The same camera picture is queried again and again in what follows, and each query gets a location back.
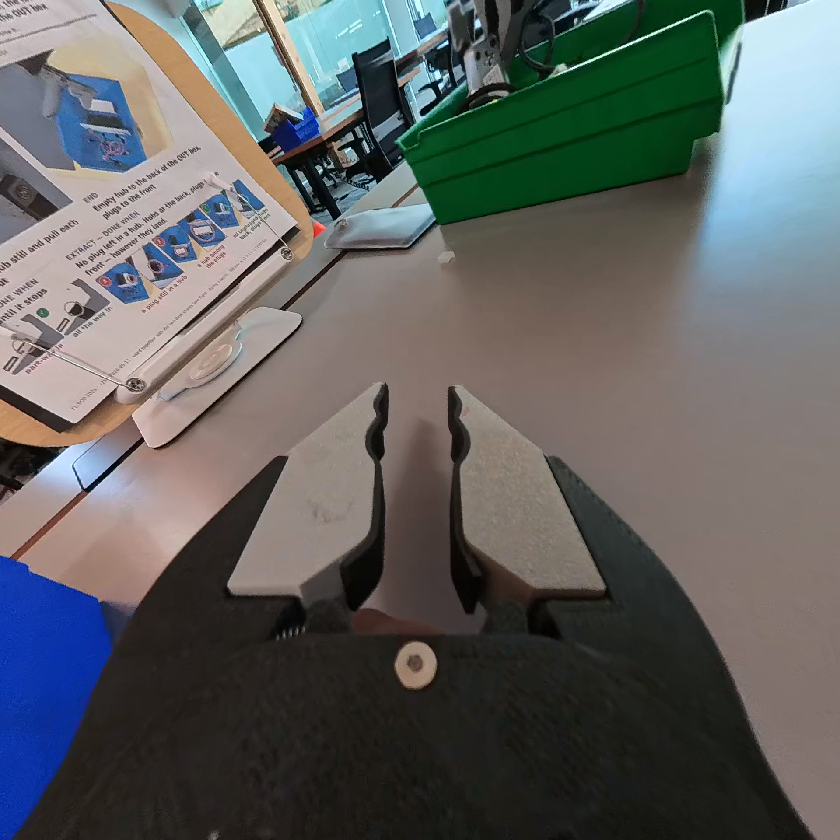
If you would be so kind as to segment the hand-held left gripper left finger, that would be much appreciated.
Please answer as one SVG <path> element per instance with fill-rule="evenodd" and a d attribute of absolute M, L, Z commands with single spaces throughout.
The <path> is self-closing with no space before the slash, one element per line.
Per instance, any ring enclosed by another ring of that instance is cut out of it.
<path fill-rule="evenodd" d="M 384 568 L 382 477 L 389 389 L 377 382 L 303 438 L 227 582 L 234 596 L 285 596 L 352 611 Z"/>

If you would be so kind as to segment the blue plastic bin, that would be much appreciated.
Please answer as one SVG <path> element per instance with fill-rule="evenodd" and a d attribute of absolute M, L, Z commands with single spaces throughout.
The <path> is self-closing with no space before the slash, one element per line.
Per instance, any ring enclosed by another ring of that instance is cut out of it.
<path fill-rule="evenodd" d="M 93 596 L 1 558 L 1 838 L 54 778 L 112 650 Z"/>

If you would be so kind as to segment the small blue bin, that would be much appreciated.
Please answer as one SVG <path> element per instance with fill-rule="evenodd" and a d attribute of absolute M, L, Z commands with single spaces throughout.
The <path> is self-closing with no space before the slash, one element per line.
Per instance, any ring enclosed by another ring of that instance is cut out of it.
<path fill-rule="evenodd" d="M 301 112 L 298 121 L 285 117 L 279 121 L 271 133 L 271 138 L 284 153 L 293 151 L 298 146 L 321 137 L 319 120 L 310 108 Z"/>

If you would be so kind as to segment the black office chair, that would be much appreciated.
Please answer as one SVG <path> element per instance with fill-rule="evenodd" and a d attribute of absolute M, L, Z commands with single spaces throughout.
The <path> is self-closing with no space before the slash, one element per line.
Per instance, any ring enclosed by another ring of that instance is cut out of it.
<path fill-rule="evenodd" d="M 364 131 L 371 151 L 365 156 L 369 173 L 384 180 L 404 158 L 397 140 L 415 120 L 400 87 L 390 39 L 352 54 L 363 109 Z"/>

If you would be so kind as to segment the green plastic bin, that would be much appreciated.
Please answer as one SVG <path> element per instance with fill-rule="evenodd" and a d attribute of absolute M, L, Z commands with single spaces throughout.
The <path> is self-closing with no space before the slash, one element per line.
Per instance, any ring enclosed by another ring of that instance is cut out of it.
<path fill-rule="evenodd" d="M 516 91 L 458 113 L 462 84 L 397 141 L 437 222 L 533 207 L 687 172 L 719 131 L 740 1 L 621 2 L 535 46 Z"/>

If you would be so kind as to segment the silver foil pouch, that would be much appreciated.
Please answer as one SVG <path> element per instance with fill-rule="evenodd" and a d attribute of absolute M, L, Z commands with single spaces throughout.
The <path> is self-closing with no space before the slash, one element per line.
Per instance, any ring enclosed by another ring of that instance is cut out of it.
<path fill-rule="evenodd" d="M 323 246 L 337 251 L 407 250 L 435 224 L 427 203 L 368 209 L 336 220 Z"/>

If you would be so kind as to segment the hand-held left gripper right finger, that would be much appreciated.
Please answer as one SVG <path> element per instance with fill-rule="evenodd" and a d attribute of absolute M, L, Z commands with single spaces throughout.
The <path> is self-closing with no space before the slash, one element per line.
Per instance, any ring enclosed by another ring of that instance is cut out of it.
<path fill-rule="evenodd" d="M 541 448 L 463 385 L 448 388 L 450 573 L 465 613 L 595 601 L 606 583 Z"/>

